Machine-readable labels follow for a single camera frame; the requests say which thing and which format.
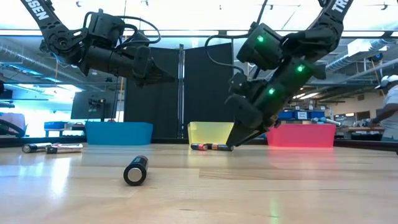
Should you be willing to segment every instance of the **pink bin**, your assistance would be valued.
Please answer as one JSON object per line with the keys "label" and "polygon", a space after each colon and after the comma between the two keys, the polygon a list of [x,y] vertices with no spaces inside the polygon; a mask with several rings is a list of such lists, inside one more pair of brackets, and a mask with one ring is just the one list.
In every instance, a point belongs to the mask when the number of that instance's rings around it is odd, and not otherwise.
{"label": "pink bin", "polygon": [[268,145],[274,147],[333,147],[333,124],[283,124],[267,133]]}

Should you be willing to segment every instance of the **black partition panel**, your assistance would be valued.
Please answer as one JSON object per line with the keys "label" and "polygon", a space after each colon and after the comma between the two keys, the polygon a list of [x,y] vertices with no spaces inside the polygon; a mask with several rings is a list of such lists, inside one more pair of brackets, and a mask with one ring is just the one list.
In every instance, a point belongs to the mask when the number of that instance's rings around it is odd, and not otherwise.
{"label": "black partition panel", "polygon": [[153,138],[177,138],[178,54],[179,50],[151,48],[155,63],[176,81],[138,88],[127,80],[124,121],[154,125]]}
{"label": "black partition panel", "polygon": [[[231,43],[209,46],[209,53],[217,62],[233,63]],[[228,80],[233,69],[213,63],[205,48],[185,51],[184,78],[184,137],[191,121],[233,121],[233,113],[225,108],[229,96]]]}

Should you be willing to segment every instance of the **aa battery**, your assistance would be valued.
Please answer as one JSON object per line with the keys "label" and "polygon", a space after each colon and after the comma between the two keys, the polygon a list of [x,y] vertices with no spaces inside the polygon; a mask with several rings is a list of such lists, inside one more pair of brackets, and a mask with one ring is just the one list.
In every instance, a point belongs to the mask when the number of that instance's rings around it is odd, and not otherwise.
{"label": "aa battery", "polygon": [[199,150],[199,151],[206,151],[208,149],[208,147],[207,147],[207,144],[193,143],[193,144],[191,144],[191,149]]}
{"label": "aa battery", "polygon": [[217,151],[228,151],[231,152],[234,150],[234,147],[227,146],[225,144],[206,144],[208,149],[217,150]]}
{"label": "aa battery", "polygon": [[51,143],[38,143],[38,144],[26,144],[22,147],[22,152],[24,153],[34,153],[34,152],[45,152],[45,148],[51,145]]}
{"label": "aa battery", "polygon": [[147,178],[148,158],[145,156],[135,157],[125,168],[124,181],[131,186],[141,185]]}
{"label": "aa battery", "polygon": [[47,154],[82,152],[82,150],[82,144],[53,144],[45,148]]}

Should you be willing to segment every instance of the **yellow bin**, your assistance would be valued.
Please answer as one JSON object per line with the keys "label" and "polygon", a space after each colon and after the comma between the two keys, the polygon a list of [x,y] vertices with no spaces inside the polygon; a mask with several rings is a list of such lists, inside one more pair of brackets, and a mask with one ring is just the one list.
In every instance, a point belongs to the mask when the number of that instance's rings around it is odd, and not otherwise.
{"label": "yellow bin", "polygon": [[232,122],[191,122],[188,124],[189,145],[192,143],[226,144]]}

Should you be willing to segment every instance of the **robotic arm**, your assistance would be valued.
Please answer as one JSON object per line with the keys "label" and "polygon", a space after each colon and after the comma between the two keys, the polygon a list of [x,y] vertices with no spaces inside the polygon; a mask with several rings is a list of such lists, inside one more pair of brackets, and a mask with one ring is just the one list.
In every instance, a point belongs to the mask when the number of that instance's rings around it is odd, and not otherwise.
{"label": "robotic arm", "polygon": [[[99,10],[86,14],[83,28],[69,30],[55,15],[51,0],[21,1],[43,33],[40,49],[51,52],[62,63],[76,65],[86,76],[92,68],[131,78],[139,87],[174,82],[174,77],[161,70],[150,56],[148,46],[160,41],[160,35],[158,40],[150,41],[138,32],[136,26],[124,23],[123,19],[137,19],[154,27],[151,23],[136,17],[112,16]],[[134,34],[117,46],[125,28],[133,29]]]}
{"label": "robotic arm", "polygon": [[234,111],[235,122],[227,145],[239,146],[278,127],[277,115],[296,92],[312,76],[326,78],[325,66],[314,62],[337,48],[353,0],[318,1],[323,9],[307,30],[282,37],[265,24],[252,24],[238,60],[261,70],[276,70],[268,82],[247,81],[241,72],[229,81],[234,94],[226,105]]}

